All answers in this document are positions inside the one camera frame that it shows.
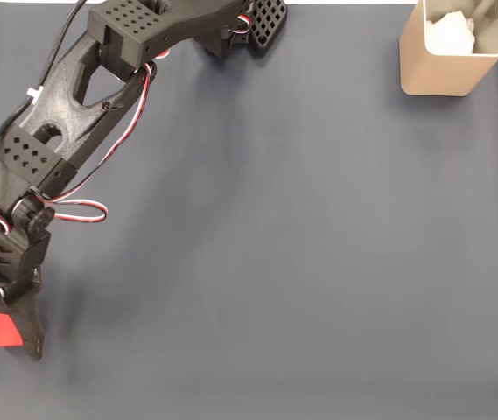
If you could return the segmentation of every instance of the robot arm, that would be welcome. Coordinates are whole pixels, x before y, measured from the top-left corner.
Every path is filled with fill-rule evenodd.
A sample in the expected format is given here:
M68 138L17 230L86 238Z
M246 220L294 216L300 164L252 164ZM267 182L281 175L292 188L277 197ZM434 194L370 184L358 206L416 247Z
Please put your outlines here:
M240 31L239 17L245 14L254 18L253 25L248 18L249 28ZM12 124L0 141L0 313L11 317L33 359L42 357L36 296L50 241L46 228L54 217L45 198L64 192L143 97L156 74L152 60L159 54L189 38L222 58L239 43L262 54L286 15L282 0L108 0L90 9L87 32L55 66L28 116ZM89 80L99 66L125 84L84 106ZM54 136L61 136L56 150L47 145Z

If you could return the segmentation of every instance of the tan container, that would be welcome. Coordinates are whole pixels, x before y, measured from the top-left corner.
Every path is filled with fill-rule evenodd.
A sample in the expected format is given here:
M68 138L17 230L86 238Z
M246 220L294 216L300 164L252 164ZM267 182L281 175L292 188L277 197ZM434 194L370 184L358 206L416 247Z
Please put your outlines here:
M498 60L498 0L419 0L400 36L400 81L408 95L464 96ZM462 11L474 20L474 54L436 55L425 22Z

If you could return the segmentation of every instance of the hole pattern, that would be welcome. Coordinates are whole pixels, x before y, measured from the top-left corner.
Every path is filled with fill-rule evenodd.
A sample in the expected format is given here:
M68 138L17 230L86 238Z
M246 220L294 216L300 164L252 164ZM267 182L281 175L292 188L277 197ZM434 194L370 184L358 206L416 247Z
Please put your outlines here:
M259 48L266 48L274 31L285 19L287 9L282 0L256 0L252 11L251 37Z
M0 158L11 165L21 165L30 173L37 173L41 167L48 163L48 157L40 156L38 150L32 150L28 143L21 143L21 138L13 137L4 140L4 147L0 149Z
M139 35L149 31L154 23L159 21L158 15L165 13L168 7L164 1L152 0L151 7L147 7L136 0L126 0L120 7L113 4L104 11L106 18L116 25L126 28L126 31Z

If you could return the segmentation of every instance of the perforated panel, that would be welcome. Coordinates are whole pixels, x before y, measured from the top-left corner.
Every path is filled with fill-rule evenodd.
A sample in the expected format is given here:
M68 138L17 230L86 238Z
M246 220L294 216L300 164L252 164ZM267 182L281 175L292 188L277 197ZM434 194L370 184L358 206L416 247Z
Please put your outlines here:
M33 182L60 157L48 146L14 125L0 143L0 161L21 178Z
M122 26L136 35L150 30L154 24L159 22L157 13L134 0L122 0L120 3L107 4L102 12L107 16L109 22Z
M287 6L282 0L257 0L252 11L250 44L264 55L281 31L287 18Z

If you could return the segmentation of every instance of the black cable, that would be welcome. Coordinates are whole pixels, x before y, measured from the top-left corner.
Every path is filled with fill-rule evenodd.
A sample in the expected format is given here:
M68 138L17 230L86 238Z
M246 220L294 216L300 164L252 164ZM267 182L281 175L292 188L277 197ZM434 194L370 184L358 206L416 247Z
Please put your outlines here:
M37 83L36 90L39 90L39 88L44 85L46 78L48 77L48 74L50 73L51 69L53 68L54 61L56 60L56 56L58 55L58 51L60 50L60 47L62 45L62 41L64 40L64 37L66 36L67 30L70 27L70 24L75 18L75 15L77 15L77 12L80 11L81 7L87 2L87 0L79 0L74 7L70 10L69 14L66 17L66 21L60 28L60 31L58 32L58 36L56 37L56 40L54 41L54 45L52 50L50 51L50 55L48 56L48 59L46 60L45 67L42 70L42 73L40 74L39 77L39 82ZM0 125L0 140L4 137L5 131L29 108L29 105L32 103L32 98L27 96L27 98L21 102L21 104L18 106L18 108L11 113L10 116L7 117L7 119Z
M45 68L42 70L42 74L39 77L39 83L37 83L36 89L38 90L42 85L45 84L46 78L48 77L48 74L50 73L50 70L53 68L54 61L56 60L56 56L58 55L58 51L60 50L60 47L62 45L62 41L64 40L64 37L66 36L66 32L70 27L70 24L75 18L75 15L77 15L77 12L80 11L81 7L87 2L87 0L79 0L74 7L70 10L69 14L66 17L66 21L60 28L60 31L58 32L58 36L56 37L56 40L54 41L53 49L50 51L50 55L48 56L48 59L46 60Z

